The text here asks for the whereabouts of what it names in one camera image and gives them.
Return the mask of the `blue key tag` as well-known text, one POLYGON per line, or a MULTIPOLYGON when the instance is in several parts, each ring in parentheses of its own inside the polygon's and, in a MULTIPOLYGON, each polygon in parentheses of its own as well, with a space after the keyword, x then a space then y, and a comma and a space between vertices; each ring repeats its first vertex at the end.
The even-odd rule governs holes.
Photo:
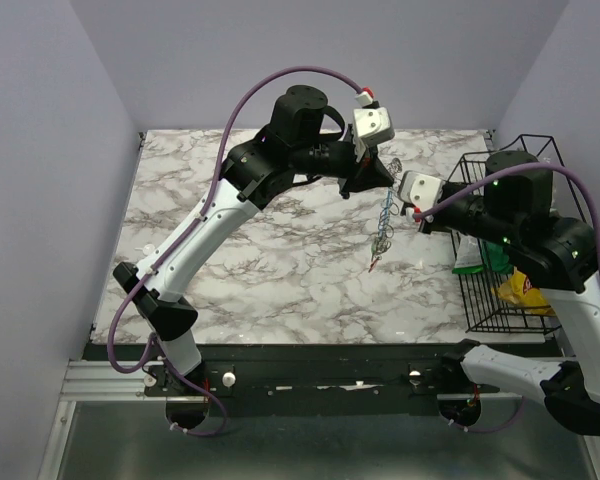
POLYGON ((386 192, 385 199, 382 203, 381 211, 378 219, 378 236, 386 237, 390 229, 391 208, 393 206, 393 190, 389 188, 386 192))

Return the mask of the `grey curved keyring holder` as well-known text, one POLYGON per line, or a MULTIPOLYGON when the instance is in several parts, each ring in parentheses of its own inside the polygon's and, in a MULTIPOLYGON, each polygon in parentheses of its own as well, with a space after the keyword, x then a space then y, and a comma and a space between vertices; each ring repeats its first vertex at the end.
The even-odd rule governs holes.
MULTIPOLYGON (((388 166, 389 173, 393 176, 393 182, 398 179, 402 172, 402 162, 399 158, 394 157, 388 166)), ((382 259, 382 256, 391 248, 391 239, 393 237, 393 227, 391 226, 391 217, 397 215, 399 210, 393 211, 392 208, 397 206, 394 202, 395 184, 388 187, 385 198, 381 205, 381 210, 378 217, 377 232, 371 244, 371 261, 368 272, 371 273, 377 264, 382 259)))

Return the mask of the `red key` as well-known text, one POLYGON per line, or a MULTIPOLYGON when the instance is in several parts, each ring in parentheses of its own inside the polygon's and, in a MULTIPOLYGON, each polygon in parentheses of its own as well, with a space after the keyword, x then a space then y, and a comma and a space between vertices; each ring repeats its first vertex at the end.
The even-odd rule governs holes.
POLYGON ((373 259, 370 263, 369 269, 368 269, 369 273, 371 273, 375 269, 375 267, 377 266, 377 264, 379 263, 379 261, 381 259, 382 259, 382 257, 379 255, 373 257, 373 259))

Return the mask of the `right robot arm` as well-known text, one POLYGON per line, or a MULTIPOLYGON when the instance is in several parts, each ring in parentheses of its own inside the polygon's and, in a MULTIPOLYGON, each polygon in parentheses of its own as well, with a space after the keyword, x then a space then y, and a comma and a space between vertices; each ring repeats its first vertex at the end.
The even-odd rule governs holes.
POLYGON ((600 437, 600 220, 580 179, 508 150, 491 154, 471 185, 407 171, 398 196, 422 233, 447 229, 501 246, 575 354, 536 361, 463 340, 442 357, 431 385, 444 393, 496 387, 543 406, 572 433, 600 437))

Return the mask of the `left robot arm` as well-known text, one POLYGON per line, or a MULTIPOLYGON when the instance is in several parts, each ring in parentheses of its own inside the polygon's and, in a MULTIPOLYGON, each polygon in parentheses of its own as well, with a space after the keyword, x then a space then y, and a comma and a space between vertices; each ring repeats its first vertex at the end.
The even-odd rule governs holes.
POLYGON ((119 263, 113 276, 150 325, 152 340, 171 365, 167 382, 181 395, 202 380, 202 355, 193 335, 198 318, 184 293, 198 270, 224 241, 277 196, 308 183, 334 178, 339 194, 390 187, 393 177, 378 147, 394 138, 387 108, 367 89, 356 98, 351 122, 327 96, 307 86, 289 87, 269 122, 223 158, 209 191, 178 227, 143 260, 119 263))

